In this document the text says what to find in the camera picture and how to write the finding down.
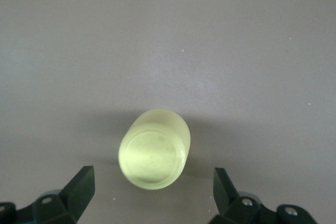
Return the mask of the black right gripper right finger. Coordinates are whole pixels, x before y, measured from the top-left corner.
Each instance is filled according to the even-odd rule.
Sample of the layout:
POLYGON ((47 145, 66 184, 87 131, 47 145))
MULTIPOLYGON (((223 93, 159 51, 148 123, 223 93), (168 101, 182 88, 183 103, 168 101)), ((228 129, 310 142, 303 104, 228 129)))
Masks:
POLYGON ((299 206, 284 204, 272 211, 255 195, 239 193, 224 168, 214 168, 213 196, 218 215, 211 223, 316 223, 299 206))

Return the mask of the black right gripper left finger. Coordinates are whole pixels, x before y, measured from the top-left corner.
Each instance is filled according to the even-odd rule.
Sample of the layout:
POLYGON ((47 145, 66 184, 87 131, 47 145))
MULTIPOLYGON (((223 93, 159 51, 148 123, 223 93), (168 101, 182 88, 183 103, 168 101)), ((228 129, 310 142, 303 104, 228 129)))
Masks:
POLYGON ((17 209, 1 202, 1 223, 77 223, 95 194, 94 167, 84 166, 61 190, 17 209))

